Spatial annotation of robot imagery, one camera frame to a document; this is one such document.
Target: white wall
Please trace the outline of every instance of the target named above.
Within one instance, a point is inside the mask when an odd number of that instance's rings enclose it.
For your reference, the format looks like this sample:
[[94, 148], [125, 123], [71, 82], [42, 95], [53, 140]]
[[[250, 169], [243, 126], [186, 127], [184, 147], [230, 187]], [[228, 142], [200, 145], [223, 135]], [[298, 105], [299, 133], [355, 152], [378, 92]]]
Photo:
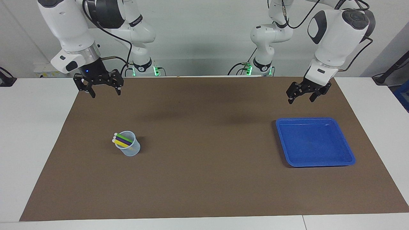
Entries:
[[0, 66], [15, 77], [35, 77], [34, 63], [48, 60], [0, 0]]
[[[396, 35], [391, 43], [372, 62], [369, 68], [362, 74], [371, 77], [386, 72], [409, 50], [409, 23]], [[409, 80], [409, 65], [392, 73], [385, 81], [388, 85], [403, 84]]]
[[[50, 60], [60, 46], [42, 19], [36, 0], [2, 1]], [[338, 76], [361, 76], [409, 21], [406, 0], [368, 2], [377, 18], [372, 35], [375, 42], [348, 72]], [[252, 27], [271, 23], [264, 0], [138, 0], [138, 4], [144, 19], [157, 30], [157, 39], [148, 44], [148, 48], [168, 75], [227, 74], [232, 65], [246, 61], [254, 50], [255, 45], [249, 38]], [[300, 22], [312, 5], [312, 2], [295, 0], [289, 12], [293, 24]], [[319, 4], [314, 13], [321, 9], [328, 7]], [[316, 50], [306, 33], [307, 25], [297, 29], [292, 40], [274, 44], [273, 65], [277, 67], [277, 76], [302, 76], [306, 71]], [[98, 29], [92, 29], [92, 33], [102, 46], [103, 56], [126, 57], [126, 49], [112, 38]], [[108, 69], [122, 66], [119, 61], [106, 64]]]

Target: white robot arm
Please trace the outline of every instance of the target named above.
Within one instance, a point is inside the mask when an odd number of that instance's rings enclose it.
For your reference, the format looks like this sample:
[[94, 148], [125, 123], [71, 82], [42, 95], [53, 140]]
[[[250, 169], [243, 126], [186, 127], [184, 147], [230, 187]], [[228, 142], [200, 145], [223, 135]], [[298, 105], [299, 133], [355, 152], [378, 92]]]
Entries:
[[[302, 83], [294, 82], [287, 90], [290, 104], [305, 93], [312, 92], [313, 102], [318, 96], [327, 93], [331, 84], [328, 82], [339, 71], [358, 44], [372, 33], [375, 20], [370, 11], [361, 12], [361, 6], [355, 0], [307, 0], [333, 7], [332, 10], [318, 12], [310, 21], [308, 34], [318, 45], [315, 58], [304, 76]], [[256, 74], [267, 75], [274, 48], [272, 43], [291, 39], [293, 28], [289, 25], [287, 11], [293, 0], [272, 0], [269, 15], [273, 24], [253, 28], [251, 39], [257, 45], [255, 58], [251, 65]]]
[[131, 64], [138, 71], [139, 76], [148, 76], [155, 73], [154, 61], [144, 44], [154, 42], [156, 32], [140, 13], [135, 0], [76, 0], [84, 8], [93, 23], [106, 29], [106, 31], [122, 38], [118, 42], [132, 49], [130, 53]]
[[143, 20], [134, 0], [38, 0], [38, 6], [62, 47], [51, 64], [63, 73], [78, 68], [81, 74], [74, 76], [74, 82], [80, 91], [89, 92], [95, 97], [92, 85], [107, 84], [120, 95], [124, 85], [119, 71], [108, 72], [102, 63], [83, 9], [97, 27], [116, 35], [117, 40], [128, 48], [132, 44], [128, 58], [131, 61], [127, 62], [131, 62], [140, 73], [154, 73], [153, 61], [144, 43], [153, 42], [156, 34]]

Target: blue plastic tray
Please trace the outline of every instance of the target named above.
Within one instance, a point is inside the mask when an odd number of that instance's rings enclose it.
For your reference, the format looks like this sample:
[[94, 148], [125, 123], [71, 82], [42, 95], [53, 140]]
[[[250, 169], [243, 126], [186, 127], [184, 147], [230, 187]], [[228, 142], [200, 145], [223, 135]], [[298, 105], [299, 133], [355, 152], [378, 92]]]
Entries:
[[409, 111], [409, 81], [399, 87], [394, 93], [399, 102]]
[[355, 156], [333, 118], [281, 118], [276, 125], [285, 158], [293, 167], [355, 164]]

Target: black cable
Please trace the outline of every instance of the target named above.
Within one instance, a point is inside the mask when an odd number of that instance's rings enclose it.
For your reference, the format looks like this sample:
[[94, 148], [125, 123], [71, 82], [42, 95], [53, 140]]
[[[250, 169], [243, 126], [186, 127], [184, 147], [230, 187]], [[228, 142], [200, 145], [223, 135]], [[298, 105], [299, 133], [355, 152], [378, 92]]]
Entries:
[[364, 4], [365, 6], [366, 6], [366, 8], [359, 8], [359, 9], [356, 9], [356, 10], [363, 10], [363, 11], [365, 11], [365, 10], [369, 10], [369, 4], [368, 3], [366, 3], [366, 2], [364, 2], [363, 0], [357, 0], [358, 2], [360, 2], [360, 3], [362, 3], [362, 4]]
[[125, 65], [122, 67], [121, 72], [120, 72], [121, 76], [122, 76], [122, 74], [123, 74], [124, 69], [125, 69], [126, 66], [127, 66], [127, 64], [125, 64]]
[[246, 68], [239, 69], [239, 70], [237, 71], [236, 75], [238, 75], [238, 72], [240, 72], [240, 70], [241, 70], [241, 74], [240, 74], [240, 75], [242, 75], [242, 74], [243, 74], [243, 71], [246, 70]]
[[243, 64], [242, 64], [242, 63], [237, 63], [237, 64], [235, 64], [235, 65], [230, 69], [230, 71], [229, 71], [229, 73], [228, 73], [227, 75], [230, 75], [230, 73], [233, 71], [233, 69], [236, 68], [236, 67], [239, 66], [239, 65], [243, 65]]
[[247, 62], [250, 62], [250, 60], [252, 59], [253, 55], [256, 53], [256, 50], [257, 50], [257, 48], [254, 49], [252, 55], [249, 57], [249, 60], [247, 60]]
[[133, 70], [133, 69], [132, 69], [132, 68], [126, 69], [126, 70], [125, 70], [125, 77], [126, 77], [126, 72], [127, 72], [128, 70]]
[[100, 30], [104, 31], [105, 33], [111, 35], [112, 37], [117, 38], [117, 39], [119, 39], [119, 40], [121, 40], [121, 41], [124, 41], [124, 42], [126, 42], [126, 43], [128, 43], [128, 44], [130, 45], [130, 47], [129, 47], [129, 52], [128, 52], [128, 57], [127, 57], [127, 59], [126, 59], [126, 66], [129, 67], [128, 63], [129, 63], [130, 54], [131, 54], [131, 52], [132, 52], [132, 43], [131, 43], [130, 41], [128, 41], [128, 40], [125, 40], [125, 39], [123, 39], [123, 38], [120, 38], [120, 37], [118, 37], [118, 36], [116, 36], [116, 35], [114, 35], [114, 34], [108, 32], [108, 31], [106, 31], [104, 28], [102, 28], [102, 27], [98, 24], [99, 22], [94, 22], [94, 21], [91, 19], [91, 17], [88, 15], [88, 13], [87, 13], [87, 11], [86, 11], [86, 9], [85, 9], [85, 2], [86, 2], [86, 0], [84, 0], [84, 1], [82, 2], [82, 10], [84, 11], [85, 16], [87, 16], [87, 18], [88, 18], [98, 29], [100, 29]]
[[[403, 67], [405, 67], [407, 64], [409, 64], [409, 61], [408, 62], [406, 62], [404, 65], [401, 65], [399, 68], [397, 68], [395, 71], [397, 71], [398, 69], [402, 69]], [[376, 77], [376, 76], [379, 76], [379, 75], [382, 75], [382, 74], [385, 74], [386, 72], [383, 72], [383, 73], [381, 73], [381, 74], [377, 74], [377, 75], [374, 75], [374, 76], [372, 76], [372, 77]]]
[[[298, 26], [295, 26], [295, 27], [290, 26], [290, 24], [289, 24], [289, 22], [288, 22], [287, 15], [286, 15], [286, 13], [283, 12], [284, 19], [285, 19], [285, 22], [286, 22], [287, 26], [290, 27], [291, 29], [297, 29], [298, 27], [300, 27], [300, 26], [307, 20], [308, 16], [311, 14], [312, 10], [318, 5], [318, 3], [319, 3], [320, 1], [321, 1], [321, 0], [318, 0], [318, 1], [314, 4], [314, 6], [311, 8], [310, 12], [308, 12], [308, 14], [305, 16], [305, 18], [301, 21], [301, 23], [300, 23]], [[284, 0], [281, 0], [281, 5], [283, 6], [283, 9], [284, 9], [284, 11], [285, 11]]]
[[163, 68], [163, 67], [158, 67], [157, 69], [158, 69], [158, 70], [163, 70], [163, 71], [165, 72], [165, 77], [168, 76], [168, 75], [166, 74], [166, 69], [165, 69], [165, 68]]
[[0, 69], [1, 70], [3, 70], [4, 72], [6, 72], [8, 75], [10, 75], [11, 77], [13, 77], [13, 75], [9, 72], [9, 71], [7, 71], [6, 69], [4, 69], [3, 67], [0, 67]]
[[276, 73], [276, 68], [274, 66], [272, 68], [274, 68], [274, 72], [273, 72], [273, 75], [272, 75], [272, 77], [274, 77], [274, 74]]
[[370, 40], [370, 42], [369, 42], [366, 46], [364, 46], [364, 47], [362, 48], [362, 50], [360, 50], [360, 51], [357, 53], [357, 55], [352, 59], [351, 63], [349, 63], [349, 65], [348, 65], [348, 67], [347, 67], [346, 69], [344, 69], [344, 70], [339, 70], [339, 72], [345, 72], [345, 71], [347, 71], [347, 70], [351, 67], [352, 63], [354, 63], [355, 59], [362, 53], [362, 51], [365, 50], [370, 44], [372, 44], [373, 39], [371, 39], [371, 38], [369, 38], [369, 37], [367, 37], [367, 36], [364, 36], [364, 38], [366, 38], [367, 40]]
[[[347, 0], [339, 0], [339, 2], [336, 4], [336, 6], [334, 7], [334, 9], [340, 9], [341, 6], [342, 6], [346, 1], [347, 1]], [[357, 2], [358, 6], [359, 6], [359, 8], [356, 9], [356, 10], [361, 10], [361, 11], [369, 10], [369, 4], [368, 4], [368, 3], [364, 2], [363, 0], [355, 0], [355, 1]], [[359, 4], [359, 2], [362, 3], [362, 4], [364, 4], [364, 5], [366, 6], [366, 8], [362, 8], [362, 6]]]
[[335, 5], [334, 9], [340, 9], [344, 2], [346, 2], [346, 0], [339, 0], [338, 3]]
[[125, 61], [125, 59], [123, 59], [123, 58], [121, 58], [121, 57], [118, 57], [118, 56], [112, 56], [112, 57], [104, 57], [104, 58], [101, 58], [101, 60], [103, 60], [103, 61], [111, 60], [111, 59], [119, 59], [119, 60], [123, 61], [125, 64], [127, 63], [127, 62]]

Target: yellow marker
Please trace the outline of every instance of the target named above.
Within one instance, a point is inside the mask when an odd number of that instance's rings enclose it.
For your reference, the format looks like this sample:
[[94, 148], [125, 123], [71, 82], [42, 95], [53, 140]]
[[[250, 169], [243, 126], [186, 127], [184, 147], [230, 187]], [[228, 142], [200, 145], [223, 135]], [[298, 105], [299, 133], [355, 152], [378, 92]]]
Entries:
[[129, 145], [124, 144], [124, 143], [122, 143], [122, 142], [120, 142], [120, 141], [118, 141], [118, 140], [116, 140], [116, 139], [113, 139], [112, 142], [115, 143], [115, 144], [117, 144], [117, 145], [119, 145], [119, 146], [121, 146], [122, 148], [128, 148], [128, 147], [129, 147]]

